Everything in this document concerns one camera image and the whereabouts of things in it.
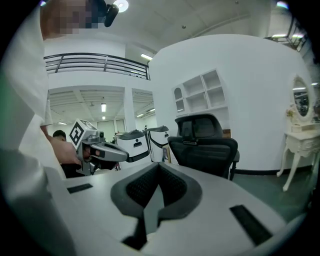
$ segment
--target vanity mirror frame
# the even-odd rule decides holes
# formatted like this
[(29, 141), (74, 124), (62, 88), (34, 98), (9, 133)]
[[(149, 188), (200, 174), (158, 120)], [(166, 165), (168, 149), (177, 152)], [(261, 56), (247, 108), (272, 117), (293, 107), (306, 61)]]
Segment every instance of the vanity mirror frame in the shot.
[[(299, 81), (300, 83), (302, 83), (305, 86), (306, 92), (308, 94), (308, 101), (309, 101), (309, 105), (308, 105), (308, 112), (305, 116), (302, 116), (297, 108), (297, 104), (295, 101), (295, 95), (294, 95), (294, 90), (293, 88), (295, 88), (295, 83)], [(294, 111), (296, 113), (296, 117), (302, 122), (302, 123), (306, 123), (309, 122), (311, 123), (311, 120), (314, 117), (314, 111), (313, 111), (313, 101), (312, 101), (312, 97), (311, 97), (311, 91), (309, 86), (307, 85), (307, 83), (304, 81), (304, 79), (302, 77), (300, 77), (299, 75), (295, 74), (292, 79), (290, 80), (290, 97), (291, 97), (291, 103), (293, 105)]]

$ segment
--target metal railing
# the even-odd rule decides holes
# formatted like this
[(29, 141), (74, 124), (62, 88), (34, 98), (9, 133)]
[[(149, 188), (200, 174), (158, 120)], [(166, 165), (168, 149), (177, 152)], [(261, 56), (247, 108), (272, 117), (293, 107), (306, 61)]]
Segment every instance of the metal railing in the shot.
[(308, 36), (306, 35), (305, 30), (300, 26), (300, 23), (292, 16), (286, 35), (277, 37), (269, 36), (265, 37), (265, 39), (281, 43), (300, 52), (308, 40)]
[(127, 58), (87, 52), (73, 52), (44, 57), (48, 74), (69, 71), (101, 71), (150, 80), (149, 66)]

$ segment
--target white wall shelf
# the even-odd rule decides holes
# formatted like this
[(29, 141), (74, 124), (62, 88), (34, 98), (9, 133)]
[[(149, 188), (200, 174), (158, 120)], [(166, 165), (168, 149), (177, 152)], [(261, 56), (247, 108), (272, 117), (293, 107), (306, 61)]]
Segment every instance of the white wall shelf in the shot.
[(199, 94), (203, 94), (204, 92), (205, 92), (205, 90), (196, 91), (196, 92), (192, 93), (191, 95), (187, 96), (186, 98), (187, 99), (192, 99), (192, 98), (197, 97)]
[(196, 76), (183, 83), (186, 96), (191, 96), (193, 94), (204, 91), (204, 85), (200, 76)]
[(218, 86), (212, 87), (212, 88), (210, 88), (210, 89), (208, 89), (208, 90), (206, 90), (206, 91), (207, 91), (207, 92), (211, 92), (211, 91), (217, 90), (217, 89), (219, 89), (219, 88), (222, 88), (222, 85), (218, 85)]
[(172, 92), (176, 104), (176, 116), (219, 111), (220, 116), (223, 115), (229, 120), (224, 86), (219, 73), (214, 69), (174, 87)]

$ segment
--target white robot body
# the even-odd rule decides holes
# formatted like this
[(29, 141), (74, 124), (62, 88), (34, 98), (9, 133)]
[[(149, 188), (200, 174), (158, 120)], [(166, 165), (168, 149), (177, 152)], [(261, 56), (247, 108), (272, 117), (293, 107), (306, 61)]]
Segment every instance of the white robot body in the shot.
[(125, 169), (141, 164), (151, 163), (147, 140), (143, 132), (133, 130), (117, 134), (116, 144), (129, 153), (127, 161), (120, 162), (120, 168)]
[[(90, 176), (97, 169), (111, 170), (117, 162), (126, 161), (129, 157), (123, 148), (106, 142), (104, 132), (97, 130), (86, 120), (77, 119), (69, 136), (77, 157), (81, 160), (81, 169), (76, 170), (80, 174)], [(84, 151), (90, 153), (85, 159)]]
[(147, 138), (151, 160), (153, 162), (163, 162), (163, 146), (168, 144), (169, 129), (166, 126), (150, 128), (145, 130), (144, 134)]

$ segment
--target white vanity table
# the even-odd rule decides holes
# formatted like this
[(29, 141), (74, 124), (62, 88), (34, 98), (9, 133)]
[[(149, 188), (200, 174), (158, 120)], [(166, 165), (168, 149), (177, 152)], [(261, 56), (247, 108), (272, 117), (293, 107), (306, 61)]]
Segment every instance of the white vanity table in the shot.
[(313, 123), (315, 116), (313, 104), (310, 99), (309, 89), (303, 79), (297, 75), (292, 79), (293, 88), (290, 92), (291, 104), (286, 111), (287, 131), (285, 132), (285, 148), (282, 156), (278, 177), (284, 172), (288, 150), (294, 153), (289, 177), (283, 186), (287, 191), (295, 175), (301, 157), (309, 157), (313, 154), (312, 171), (319, 166), (320, 159), (320, 123)]

